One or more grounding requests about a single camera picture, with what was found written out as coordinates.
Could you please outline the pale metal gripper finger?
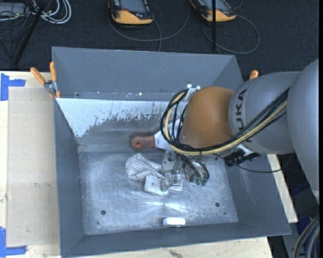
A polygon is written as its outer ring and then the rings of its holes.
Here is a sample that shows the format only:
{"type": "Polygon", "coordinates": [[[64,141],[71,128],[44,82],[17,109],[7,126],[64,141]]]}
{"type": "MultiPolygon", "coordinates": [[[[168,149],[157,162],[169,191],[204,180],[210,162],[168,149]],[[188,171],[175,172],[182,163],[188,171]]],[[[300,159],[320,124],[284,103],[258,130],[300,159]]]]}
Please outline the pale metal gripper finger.
{"type": "Polygon", "coordinates": [[[173,175],[173,190],[182,190],[182,177],[179,173],[173,175]]]}
{"type": "Polygon", "coordinates": [[[161,191],[167,192],[171,186],[173,186],[173,174],[167,173],[161,181],[161,191]]]}

